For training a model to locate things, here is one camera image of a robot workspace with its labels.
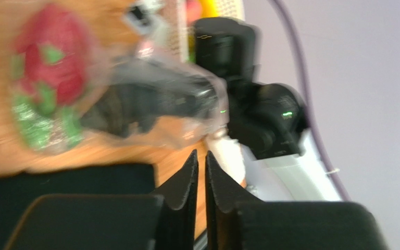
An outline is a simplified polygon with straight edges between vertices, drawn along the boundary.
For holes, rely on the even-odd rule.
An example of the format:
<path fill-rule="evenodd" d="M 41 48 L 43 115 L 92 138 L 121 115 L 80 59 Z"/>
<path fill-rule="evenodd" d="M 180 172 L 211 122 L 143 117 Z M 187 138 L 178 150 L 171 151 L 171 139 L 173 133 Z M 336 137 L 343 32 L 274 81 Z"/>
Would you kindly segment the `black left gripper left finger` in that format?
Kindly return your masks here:
<path fill-rule="evenodd" d="M 197 151 L 149 194 L 52 194 L 25 211 L 6 249 L 193 249 Z"/>

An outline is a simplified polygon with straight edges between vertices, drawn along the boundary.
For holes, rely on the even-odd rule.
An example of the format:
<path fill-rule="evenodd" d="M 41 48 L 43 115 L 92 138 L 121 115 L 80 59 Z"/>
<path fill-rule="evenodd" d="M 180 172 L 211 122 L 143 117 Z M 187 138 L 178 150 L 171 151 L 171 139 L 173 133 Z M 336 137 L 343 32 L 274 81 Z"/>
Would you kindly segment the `fake pink dragon fruit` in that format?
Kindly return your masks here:
<path fill-rule="evenodd" d="M 83 140 L 76 104 L 90 81 L 92 41 L 70 10 L 46 3 L 22 26 L 11 56 L 12 111 L 34 151 L 60 154 Z"/>

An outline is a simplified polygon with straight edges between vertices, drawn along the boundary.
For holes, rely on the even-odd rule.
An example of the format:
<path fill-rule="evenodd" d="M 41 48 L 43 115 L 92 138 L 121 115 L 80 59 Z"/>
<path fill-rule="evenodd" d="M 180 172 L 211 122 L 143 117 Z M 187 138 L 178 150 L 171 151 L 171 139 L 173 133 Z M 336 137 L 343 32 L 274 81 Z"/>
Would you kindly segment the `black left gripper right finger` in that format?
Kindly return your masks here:
<path fill-rule="evenodd" d="M 209 249 L 388 249 L 372 213 L 353 202 L 265 202 L 205 158 Z"/>

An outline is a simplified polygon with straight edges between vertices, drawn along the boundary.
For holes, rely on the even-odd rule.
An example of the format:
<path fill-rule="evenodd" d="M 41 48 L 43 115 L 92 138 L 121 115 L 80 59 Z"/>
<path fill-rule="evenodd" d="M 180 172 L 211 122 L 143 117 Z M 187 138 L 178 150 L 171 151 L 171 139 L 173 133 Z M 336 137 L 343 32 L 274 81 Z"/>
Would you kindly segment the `clear zip top bag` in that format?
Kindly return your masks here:
<path fill-rule="evenodd" d="M 229 121 L 223 80 L 165 48 L 163 3 L 133 1 L 107 31 L 140 40 L 102 48 L 89 25 L 57 1 L 16 4 L 11 45 L 12 113 L 20 137 L 61 154 L 94 136 L 113 144 L 182 148 L 223 132 Z"/>

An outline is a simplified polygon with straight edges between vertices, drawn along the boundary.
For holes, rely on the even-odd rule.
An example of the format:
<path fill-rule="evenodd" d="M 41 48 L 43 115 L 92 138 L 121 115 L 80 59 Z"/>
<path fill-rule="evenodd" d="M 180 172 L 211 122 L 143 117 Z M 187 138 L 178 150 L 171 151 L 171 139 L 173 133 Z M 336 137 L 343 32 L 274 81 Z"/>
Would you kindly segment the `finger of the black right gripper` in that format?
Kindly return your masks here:
<path fill-rule="evenodd" d="M 111 84 L 80 122 L 85 128 L 128 138 L 134 123 L 139 133 L 148 133 L 162 116 L 210 119 L 218 104 L 206 76 L 134 59 L 114 66 Z"/>

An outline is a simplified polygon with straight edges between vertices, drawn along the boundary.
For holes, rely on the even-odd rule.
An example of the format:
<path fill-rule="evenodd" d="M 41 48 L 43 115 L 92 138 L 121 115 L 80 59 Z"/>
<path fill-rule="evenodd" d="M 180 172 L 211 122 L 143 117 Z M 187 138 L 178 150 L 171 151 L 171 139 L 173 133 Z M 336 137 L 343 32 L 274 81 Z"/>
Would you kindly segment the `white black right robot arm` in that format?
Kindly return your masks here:
<path fill-rule="evenodd" d="M 256 28 L 226 17 L 195 22 L 195 62 L 181 62 L 150 40 L 111 59 L 82 125 L 116 143 L 184 148 L 205 139 L 223 170 L 245 178 L 242 146 L 296 200 L 342 195 L 307 151 L 313 131 L 300 95 L 283 83 L 254 81 Z"/>

